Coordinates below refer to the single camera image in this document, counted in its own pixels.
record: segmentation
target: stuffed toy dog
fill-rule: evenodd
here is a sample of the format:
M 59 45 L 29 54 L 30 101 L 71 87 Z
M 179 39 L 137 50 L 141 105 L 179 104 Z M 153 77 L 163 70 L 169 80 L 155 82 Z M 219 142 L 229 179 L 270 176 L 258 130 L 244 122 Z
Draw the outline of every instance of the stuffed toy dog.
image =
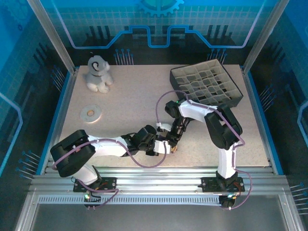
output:
M 110 65 L 99 55 L 92 56 L 88 61 L 89 72 L 85 75 L 87 87 L 93 92 L 108 93 L 108 85 L 114 80 L 109 74 Z

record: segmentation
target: egg crate organizer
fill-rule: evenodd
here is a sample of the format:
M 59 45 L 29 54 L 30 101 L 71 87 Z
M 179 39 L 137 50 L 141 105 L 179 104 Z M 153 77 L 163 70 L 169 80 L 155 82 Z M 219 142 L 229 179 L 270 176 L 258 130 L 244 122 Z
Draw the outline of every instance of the egg crate organizer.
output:
M 174 90 L 184 91 L 197 103 L 236 107 L 243 94 L 226 69 L 217 60 L 171 69 L 170 83 Z M 183 93 L 177 92 L 179 99 Z

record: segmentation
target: black mounting bracket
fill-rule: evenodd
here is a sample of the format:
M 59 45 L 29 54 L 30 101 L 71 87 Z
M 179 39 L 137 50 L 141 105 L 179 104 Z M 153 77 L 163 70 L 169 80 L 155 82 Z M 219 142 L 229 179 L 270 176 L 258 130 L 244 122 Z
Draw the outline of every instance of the black mounting bracket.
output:
M 245 192 L 243 178 L 237 176 L 236 172 L 228 179 L 224 179 L 217 171 L 216 177 L 202 177 L 201 185 L 198 188 L 202 188 L 203 193 L 208 192 L 224 192 L 226 195 L 230 193 Z
M 107 189 L 115 189 L 116 188 L 116 177 L 102 177 L 97 179 L 94 183 L 89 185 L 90 188 L 94 190 L 107 190 Z M 87 189 L 85 189 L 78 180 L 75 180 L 73 192 L 75 193 L 86 193 Z

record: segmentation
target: beige tabletop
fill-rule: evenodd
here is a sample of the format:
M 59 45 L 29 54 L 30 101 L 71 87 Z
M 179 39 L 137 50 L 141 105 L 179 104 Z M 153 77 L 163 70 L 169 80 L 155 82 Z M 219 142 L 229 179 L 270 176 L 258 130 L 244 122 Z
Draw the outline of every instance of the beige tabletop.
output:
M 170 69 L 180 65 L 119 65 L 111 66 L 114 84 L 107 94 L 90 91 L 83 75 L 88 67 L 81 66 L 74 86 L 72 98 L 67 110 L 60 140 L 78 129 L 97 137 L 113 138 L 139 129 L 149 124 L 155 127 L 155 105 L 158 98 L 172 90 L 169 82 Z M 257 128 L 243 76 L 239 65 L 225 65 L 244 97 L 233 113 L 243 128 L 242 138 L 246 146 L 237 150 L 238 166 L 268 166 L 267 157 Z M 159 105 L 159 117 L 162 123 L 172 124 L 173 119 L 164 111 L 165 104 L 177 100 L 175 93 L 167 95 Z M 80 118 L 82 108 L 96 104 L 102 110 L 101 117 L 93 123 Z M 146 156 L 138 152 L 135 158 L 143 165 L 154 165 L 159 157 Z M 92 158 L 89 164 L 98 167 L 135 167 L 130 157 L 105 156 Z M 162 167 L 212 167 L 218 165 L 218 150 L 211 142 L 206 125 L 192 121 L 178 143 L 178 150 L 169 154 Z

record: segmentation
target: white tape roll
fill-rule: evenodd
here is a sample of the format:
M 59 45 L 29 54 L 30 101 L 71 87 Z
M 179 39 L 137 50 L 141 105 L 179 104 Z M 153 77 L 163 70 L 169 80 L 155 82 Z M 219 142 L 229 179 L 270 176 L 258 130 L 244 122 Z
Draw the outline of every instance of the white tape roll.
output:
M 80 112 L 80 118 L 86 123 L 92 123 L 101 117 L 102 110 L 97 105 L 87 105 Z

